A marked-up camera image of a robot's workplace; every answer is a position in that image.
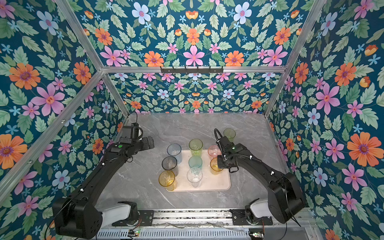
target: pink flower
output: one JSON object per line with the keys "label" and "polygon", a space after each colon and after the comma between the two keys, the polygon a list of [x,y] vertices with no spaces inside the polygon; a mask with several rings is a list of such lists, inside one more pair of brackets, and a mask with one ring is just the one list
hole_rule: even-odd
{"label": "pink flower", "polygon": [[208,83],[207,85],[208,85],[208,89],[210,89],[210,90],[217,88],[216,83],[213,83],[212,81],[210,83]]}
{"label": "pink flower", "polygon": [[95,110],[92,109],[92,107],[87,107],[87,108],[85,108],[85,110],[87,111],[87,112],[86,112],[86,115],[87,115],[89,118],[91,118],[91,117],[93,117],[93,116],[95,115],[95,114],[94,114]]}
{"label": "pink flower", "polygon": [[93,93],[93,92],[90,92],[89,94],[88,94],[88,96],[85,98],[85,102],[87,103],[88,101],[90,101],[90,102],[93,102],[93,96],[94,96],[95,94]]}
{"label": "pink flower", "polygon": [[107,65],[112,66],[115,64],[116,67],[120,67],[120,63],[126,63],[126,61],[120,57],[120,51],[119,50],[114,50],[112,53],[112,50],[105,46],[104,47],[105,52],[101,52],[100,55],[104,58],[107,58]]}
{"label": "pink flower", "polygon": [[31,119],[34,119],[35,115],[40,115],[40,113],[37,111],[39,109],[39,106],[34,106],[31,102],[28,103],[28,106],[24,105],[22,106],[22,108],[25,110],[23,112],[23,115],[29,115]]}
{"label": "pink flower", "polygon": [[167,82],[170,82],[171,79],[175,79],[175,76],[172,75],[172,73],[160,73],[161,80],[167,80]]}
{"label": "pink flower", "polygon": [[344,178],[344,182],[346,184],[350,184],[352,182],[352,187],[355,191],[359,190],[359,184],[363,187],[367,186],[367,183],[364,181],[364,179],[360,178],[364,175],[364,170],[358,169],[355,172],[355,167],[351,163],[348,165],[348,169],[349,171],[345,168],[342,169],[344,175],[347,176]]}
{"label": "pink flower", "polygon": [[358,101],[355,100],[353,101],[353,105],[352,104],[348,104],[347,105],[349,110],[347,111],[348,114],[352,114],[352,117],[355,118],[356,117],[356,113],[357,114],[362,114],[362,111],[360,110],[363,106],[362,103],[358,104]]}
{"label": "pink flower", "polygon": [[257,58],[264,59],[264,57],[268,55],[267,52],[268,52],[267,50],[262,49],[260,52],[257,53],[258,54]]}
{"label": "pink flower", "polygon": [[291,170],[292,170],[292,172],[296,172],[297,171],[297,166],[295,165],[295,163],[293,162],[293,163],[291,163]]}
{"label": "pink flower", "polygon": [[325,155],[327,156],[332,155],[333,162],[337,162],[337,157],[339,157],[340,159],[344,159],[344,154],[340,152],[341,150],[344,149],[344,145],[341,143],[337,144],[336,139],[332,139],[331,143],[332,145],[329,142],[325,143],[325,146],[329,149],[327,150]]}
{"label": "pink flower", "polygon": [[293,109],[292,109],[292,115],[295,117],[295,118],[297,118],[297,116],[300,114],[299,113],[299,110],[300,110],[300,108],[298,108],[298,107],[294,107]]}
{"label": "pink flower", "polygon": [[316,93],[316,98],[321,100],[320,102],[317,103],[316,109],[322,109],[324,107],[324,112],[326,115],[328,115],[331,112],[331,106],[339,106],[340,102],[337,98],[333,98],[338,92],[339,92],[339,86],[333,87],[329,91],[329,84],[325,83],[323,87],[323,92],[317,92]]}
{"label": "pink flower", "polygon": [[230,73],[222,73],[220,75],[216,76],[216,79],[220,79],[220,82],[222,83],[224,80],[228,80]]}
{"label": "pink flower", "polygon": [[142,82],[142,81],[140,81],[140,83],[139,83],[139,87],[145,90],[145,89],[147,89],[148,85],[147,85],[146,82]]}
{"label": "pink flower", "polygon": [[37,175],[36,171],[30,172],[27,175],[25,175],[20,180],[19,184],[16,186],[15,194],[19,195],[23,191],[24,186],[25,187],[33,187],[33,181],[30,179],[36,177],[36,175]]}
{"label": "pink flower", "polygon": [[179,49],[178,48],[176,48],[176,44],[169,44],[169,47],[168,47],[168,50],[169,50],[169,53],[174,53],[174,54],[176,54],[176,51],[178,51]]}
{"label": "pink flower", "polygon": [[356,7],[354,10],[354,12],[357,13],[355,15],[355,20],[359,17],[365,18],[365,16],[367,15],[367,11],[373,8],[374,5],[375,4],[372,3],[372,0],[361,0],[361,6]]}
{"label": "pink flower", "polygon": [[248,82],[245,82],[245,83],[244,83],[244,87],[245,87],[245,89],[247,89],[247,88],[251,88],[251,87],[252,87],[251,80],[249,80]]}
{"label": "pink flower", "polygon": [[285,90],[288,90],[288,92],[291,90],[291,87],[293,87],[293,77],[288,77],[287,80],[285,80]]}
{"label": "pink flower", "polygon": [[63,83],[63,79],[60,79],[60,80],[59,80],[58,78],[55,78],[55,81],[52,82],[52,84],[56,86],[56,87],[55,87],[56,90],[59,90],[59,89],[60,89],[60,91],[63,91],[64,88],[67,86],[67,85],[65,85],[65,84]]}
{"label": "pink flower", "polygon": [[184,84],[180,83],[180,81],[175,83],[175,89],[177,89],[177,90],[184,89],[183,86],[184,86]]}
{"label": "pink flower", "polygon": [[152,79],[156,79],[155,73],[143,73],[143,78],[152,82]]}
{"label": "pink flower", "polygon": [[59,100],[63,100],[65,95],[64,93],[56,93],[55,94],[55,86],[53,84],[48,84],[46,92],[43,88],[37,87],[37,92],[42,96],[34,97],[31,100],[31,103],[35,105],[43,105],[41,112],[43,116],[47,116],[51,113],[51,108],[54,113],[59,114],[64,109],[64,105],[59,102]]}
{"label": "pink flower", "polygon": [[53,148],[53,144],[48,144],[45,151],[39,156],[39,162],[44,162],[45,157],[52,157],[52,152],[49,151]]}
{"label": "pink flower", "polygon": [[319,89],[323,89],[323,85],[325,84],[325,81],[324,81],[324,78],[320,78],[320,79],[317,79],[317,82],[316,84],[314,85],[316,88],[316,90],[318,91]]}
{"label": "pink flower", "polygon": [[293,100],[299,102],[302,95],[303,93],[301,93],[301,87],[295,87],[295,91],[292,93]]}
{"label": "pink flower", "polygon": [[355,211],[358,210],[358,208],[355,206],[355,204],[358,201],[356,199],[354,199],[354,198],[351,199],[351,194],[349,192],[347,192],[347,195],[342,193],[341,196],[344,198],[343,200],[341,200],[341,203],[344,204],[344,205],[347,205],[348,211],[351,211],[351,209],[353,209]]}
{"label": "pink flower", "polygon": [[98,83],[97,83],[97,85],[96,85],[96,90],[97,90],[97,92],[98,91],[100,91],[100,90],[103,90],[104,88],[103,88],[103,81],[102,80],[100,80]]}
{"label": "pink flower", "polygon": [[238,78],[239,81],[241,81],[243,78],[247,78],[246,73],[235,73],[235,78]]}
{"label": "pink flower", "polygon": [[65,141],[65,142],[61,142],[60,143],[60,146],[59,147],[59,151],[61,151],[61,154],[64,155],[65,152],[70,152],[70,147],[72,146],[72,144],[69,144],[68,141]]}
{"label": "pink flower", "polygon": [[15,19],[12,12],[15,10],[11,5],[6,5],[6,0],[0,0],[0,17],[5,18],[6,16]]}
{"label": "pink flower", "polygon": [[214,54],[214,53],[218,53],[219,49],[220,47],[217,45],[217,43],[215,43],[215,45],[211,44],[211,48],[209,50],[212,51],[212,54]]}
{"label": "pink flower", "polygon": [[184,57],[189,58],[185,64],[187,66],[192,65],[192,63],[193,66],[196,66],[196,64],[203,65],[203,61],[200,58],[204,57],[205,54],[203,52],[197,52],[197,47],[195,45],[191,46],[190,51],[191,53],[183,53]]}
{"label": "pink flower", "polygon": [[269,63],[268,66],[274,66],[283,64],[283,61],[280,58],[285,57],[288,52],[281,52],[283,50],[283,45],[280,45],[276,48],[276,51],[273,51],[272,49],[268,50],[268,58],[265,58],[263,60],[263,63]]}
{"label": "pink flower", "polygon": [[25,199],[25,202],[22,202],[18,205],[19,210],[20,210],[18,216],[20,217],[24,213],[27,216],[31,215],[32,209],[35,209],[39,206],[39,204],[35,203],[35,202],[37,202],[38,199],[39,199],[39,197],[34,197],[32,199],[31,195],[27,196]]}
{"label": "pink flower", "polygon": [[320,145],[320,141],[316,141],[316,140],[312,140],[313,143],[310,144],[310,146],[312,147],[312,152],[315,152],[316,154],[319,153],[319,150],[321,150],[321,147],[319,146]]}
{"label": "pink flower", "polygon": [[124,57],[125,60],[131,59],[131,53],[127,52],[127,50],[120,50],[120,57]]}

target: plastic cup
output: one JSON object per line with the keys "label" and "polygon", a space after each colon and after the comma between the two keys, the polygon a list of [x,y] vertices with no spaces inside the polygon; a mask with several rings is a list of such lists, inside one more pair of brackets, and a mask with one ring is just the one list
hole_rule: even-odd
{"label": "plastic cup", "polygon": [[172,143],[171,145],[169,145],[168,148],[167,148],[167,153],[170,156],[175,157],[178,164],[181,163],[181,161],[182,161],[182,158],[181,158],[181,146],[179,144]]}
{"label": "plastic cup", "polygon": [[203,172],[198,167],[193,167],[187,172],[187,179],[192,184],[193,187],[198,187],[203,178]]}
{"label": "plastic cup", "polygon": [[159,184],[165,187],[169,191],[173,191],[176,188],[175,174],[172,171],[165,170],[160,173]]}
{"label": "plastic cup", "polygon": [[203,142],[198,138],[192,139],[189,142],[189,149],[191,150],[192,156],[201,157],[201,153],[203,151]]}
{"label": "plastic cup", "polygon": [[213,175],[217,175],[217,174],[220,174],[220,172],[223,170],[222,168],[219,168],[218,166],[217,166],[217,157],[215,157],[215,158],[213,158],[212,160],[211,160],[211,173],[213,174]]}
{"label": "plastic cup", "polygon": [[179,174],[179,170],[177,167],[177,160],[175,157],[168,156],[163,159],[163,162],[161,163],[164,170],[172,171],[175,176]]}
{"label": "plastic cup", "polygon": [[230,142],[233,142],[236,132],[232,128],[227,128],[224,130],[224,136],[226,136]]}
{"label": "plastic cup", "polygon": [[201,157],[199,157],[199,156],[192,156],[192,157],[188,160],[188,164],[189,164],[189,167],[190,167],[190,168],[193,168],[193,167],[202,168],[203,160],[202,160]]}

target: tray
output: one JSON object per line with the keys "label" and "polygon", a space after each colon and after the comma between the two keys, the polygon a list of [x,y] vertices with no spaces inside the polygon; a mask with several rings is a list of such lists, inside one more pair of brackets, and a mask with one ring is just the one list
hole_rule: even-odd
{"label": "tray", "polygon": [[231,179],[228,169],[223,169],[219,174],[211,173],[210,162],[212,157],[208,155],[208,150],[203,149],[201,159],[203,160],[203,178],[198,187],[193,187],[187,179],[189,170],[188,160],[192,157],[190,150],[182,150],[182,161],[178,164],[179,174],[176,176],[176,188],[169,192],[194,192],[194,191],[225,191],[231,187]]}

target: floral wallpaper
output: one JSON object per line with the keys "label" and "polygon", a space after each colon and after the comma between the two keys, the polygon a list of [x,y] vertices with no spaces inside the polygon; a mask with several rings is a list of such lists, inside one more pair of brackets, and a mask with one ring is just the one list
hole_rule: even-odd
{"label": "floral wallpaper", "polygon": [[327,240],[384,238],[383,9],[327,4],[269,115]]}
{"label": "floral wallpaper", "polygon": [[121,111],[100,81],[3,203],[0,239],[60,240],[51,223],[51,204],[92,172],[122,122]]}
{"label": "floral wallpaper", "polygon": [[[75,11],[82,10],[72,2]],[[0,1],[0,178],[94,73],[52,1]]]}

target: light blue flower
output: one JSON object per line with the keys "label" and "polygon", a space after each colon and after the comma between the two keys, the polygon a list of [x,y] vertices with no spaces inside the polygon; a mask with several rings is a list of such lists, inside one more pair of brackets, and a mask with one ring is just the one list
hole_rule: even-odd
{"label": "light blue flower", "polygon": [[8,130],[5,131],[5,133],[11,133],[11,135],[13,135],[15,132],[18,132],[19,130],[17,130],[17,125],[14,125],[13,127],[11,127],[11,125],[7,125],[7,128]]}
{"label": "light blue flower", "polygon": [[9,112],[16,116],[17,114],[20,114],[20,110],[21,108],[16,108],[16,106],[13,106],[13,109],[10,109]]}
{"label": "light blue flower", "polygon": [[204,20],[205,20],[204,15],[202,15],[202,16],[199,15],[199,20],[198,20],[198,21],[201,22],[201,23],[203,23]]}

